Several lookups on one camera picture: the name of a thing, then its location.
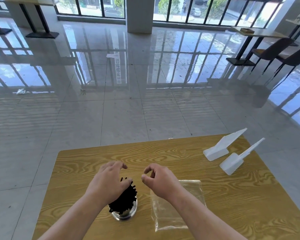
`brown chair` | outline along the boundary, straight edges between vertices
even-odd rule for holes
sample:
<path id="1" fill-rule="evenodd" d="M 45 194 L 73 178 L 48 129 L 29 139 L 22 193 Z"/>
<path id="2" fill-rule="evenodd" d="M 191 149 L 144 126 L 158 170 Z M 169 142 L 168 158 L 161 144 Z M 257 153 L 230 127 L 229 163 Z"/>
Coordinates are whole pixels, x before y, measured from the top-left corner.
<path id="1" fill-rule="evenodd" d="M 284 49 L 286 49 L 293 42 L 294 42 L 294 40 L 291 38 L 282 38 L 282 39 L 278 40 L 277 42 L 275 42 L 274 44 L 272 44 L 267 49 L 253 49 L 251 52 L 253 54 L 255 54 L 256 56 L 258 56 L 259 59 L 256 62 L 256 64 L 254 65 L 254 67 L 252 68 L 251 72 L 254 70 L 254 68 L 256 67 L 256 65 L 259 63 L 259 61 L 261 59 L 269 60 L 270 61 L 269 64 L 262 72 L 262 74 L 264 74 L 264 72 L 267 70 L 269 65 L 275 60 L 275 58 L 280 54 L 280 52 L 282 52 Z"/>
<path id="2" fill-rule="evenodd" d="M 267 82 L 267 84 L 269 84 L 276 77 L 276 75 L 280 72 L 280 70 L 284 67 L 284 65 L 293 66 L 293 68 L 288 73 L 288 75 L 279 84 L 277 84 L 272 90 L 276 89 L 281 83 L 283 83 L 287 79 L 287 77 L 293 72 L 296 66 L 300 65 L 300 49 L 290 56 L 278 55 L 276 59 L 280 60 L 282 64 L 278 67 L 278 69 L 275 71 L 273 78 L 269 82 Z"/>

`floor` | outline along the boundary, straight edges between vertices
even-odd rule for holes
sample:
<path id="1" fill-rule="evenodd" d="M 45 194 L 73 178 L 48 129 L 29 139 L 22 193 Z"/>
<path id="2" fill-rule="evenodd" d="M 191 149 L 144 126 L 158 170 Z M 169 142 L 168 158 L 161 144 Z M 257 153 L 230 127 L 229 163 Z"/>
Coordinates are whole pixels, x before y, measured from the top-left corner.
<path id="1" fill-rule="evenodd" d="M 300 66 L 284 81 L 278 61 L 231 66 L 244 42 L 231 32 L 57 22 L 42 40 L 0 26 L 13 29 L 0 36 L 0 240 L 31 239 L 60 150 L 245 127 L 300 209 Z"/>

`white bracket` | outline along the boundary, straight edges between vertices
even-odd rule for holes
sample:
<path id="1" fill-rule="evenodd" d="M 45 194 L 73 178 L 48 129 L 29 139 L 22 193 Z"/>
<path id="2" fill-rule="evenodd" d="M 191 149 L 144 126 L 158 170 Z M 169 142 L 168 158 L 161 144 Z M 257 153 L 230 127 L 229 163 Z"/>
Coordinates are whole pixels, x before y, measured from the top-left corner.
<path id="1" fill-rule="evenodd" d="M 232 153 L 230 156 L 228 156 L 227 159 L 225 159 L 220 164 L 220 168 L 222 168 L 222 170 L 225 171 L 225 173 L 228 175 L 233 174 L 233 172 L 236 171 L 236 169 L 240 167 L 241 164 L 243 164 L 244 162 L 243 159 L 246 156 L 248 156 L 263 140 L 264 138 L 262 138 L 260 141 L 250 146 L 247 150 L 245 150 L 240 155 L 238 155 L 237 153 Z"/>
<path id="2" fill-rule="evenodd" d="M 209 161 L 213 161 L 219 157 L 227 155 L 229 153 L 227 147 L 230 146 L 246 130 L 247 128 L 222 137 L 221 140 L 215 146 L 204 150 L 203 151 L 204 155 Z"/>

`transparent plastic sheet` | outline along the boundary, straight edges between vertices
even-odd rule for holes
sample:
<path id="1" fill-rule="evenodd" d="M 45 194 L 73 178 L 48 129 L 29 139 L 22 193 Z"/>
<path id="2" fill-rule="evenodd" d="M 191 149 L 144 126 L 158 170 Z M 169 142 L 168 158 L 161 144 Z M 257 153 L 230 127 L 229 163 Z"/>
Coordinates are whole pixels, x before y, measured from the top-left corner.
<path id="1" fill-rule="evenodd" d="M 204 205 L 204 193 L 200 180 L 179 180 L 181 185 L 199 199 Z M 155 231 L 167 229 L 187 229 L 187 225 L 173 206 L 166 200 L 150 191 L 152 202 L 152 219 L 155 222 Z"/>

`chair backrest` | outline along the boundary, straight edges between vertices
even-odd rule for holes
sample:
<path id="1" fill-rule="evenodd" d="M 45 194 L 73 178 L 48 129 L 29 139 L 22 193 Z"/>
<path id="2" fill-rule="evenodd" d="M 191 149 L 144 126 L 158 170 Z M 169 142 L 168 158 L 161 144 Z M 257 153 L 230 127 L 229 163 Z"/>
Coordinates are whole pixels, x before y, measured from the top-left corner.
<path id="1" fill-rule="evenodd" d="M 300 65 L 300 49 L 286 58 L 283 63 L 293 67 Z"/>
<path id="2" fill-rule="evenodd" d="M 282 38 L 264 50 L 260 58 L 264 60 L 274 60 L 284 49 L 293 43 L 291 38 Z"/>

